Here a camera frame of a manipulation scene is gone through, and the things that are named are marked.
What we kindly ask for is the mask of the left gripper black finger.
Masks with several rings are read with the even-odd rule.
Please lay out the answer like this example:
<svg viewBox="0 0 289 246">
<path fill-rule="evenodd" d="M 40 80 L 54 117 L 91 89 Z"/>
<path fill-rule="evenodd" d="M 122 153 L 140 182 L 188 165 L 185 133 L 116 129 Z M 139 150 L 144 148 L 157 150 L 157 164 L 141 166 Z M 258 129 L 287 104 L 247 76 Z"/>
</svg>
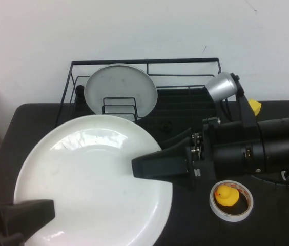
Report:
<svg viewBox="0 0 289 246">
<path fill-rule="evenodd" d="M 24 246 L 25 240 L 21 233 L 16 233 L 11 236 L 0 235 L 0 246 Z"/>
<path fill-rule="evenodd" d="M 14 205 L 13 231 L 32 236 L 55 218 L 53 200 L 34 200 Z"/>
</svg>

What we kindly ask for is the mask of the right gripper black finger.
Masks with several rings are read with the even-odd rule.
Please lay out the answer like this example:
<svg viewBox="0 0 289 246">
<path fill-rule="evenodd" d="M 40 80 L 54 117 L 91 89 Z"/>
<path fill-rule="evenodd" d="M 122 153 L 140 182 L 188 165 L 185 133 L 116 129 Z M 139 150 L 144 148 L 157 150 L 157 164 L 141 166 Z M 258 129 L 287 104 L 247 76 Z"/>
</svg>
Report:
<svg viewBox="0 0 289 246">
<path fill-rule="evenodd" d="M 161 142 L 161 150 L 178 150 L 183 145 L 189 145 L 192 141 L 193 131 L 191 128 L 186 129 L 180 134 Z"/>
<path fill-rule="evenodd" d="M 158 180 L 195 190 L 192 153 L 188 145 L 174 145 L 167 149 L 132 159 L 133 176 Z"/>
</svg>

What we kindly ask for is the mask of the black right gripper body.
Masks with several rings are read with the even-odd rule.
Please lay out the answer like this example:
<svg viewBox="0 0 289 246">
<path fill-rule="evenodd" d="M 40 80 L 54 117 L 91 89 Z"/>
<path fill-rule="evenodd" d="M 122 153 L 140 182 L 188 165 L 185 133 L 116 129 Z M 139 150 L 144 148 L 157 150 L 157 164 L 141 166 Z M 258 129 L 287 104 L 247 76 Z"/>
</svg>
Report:
<svg viewBox="0 0 289 246">
<path fill-rule="evenodd" d="M 221 179 L 264 171 L 264 148 L 255 118 L 219 123 L 203 121 L 201 158 L 193 162 L 197 179 Z"/>
</svg>

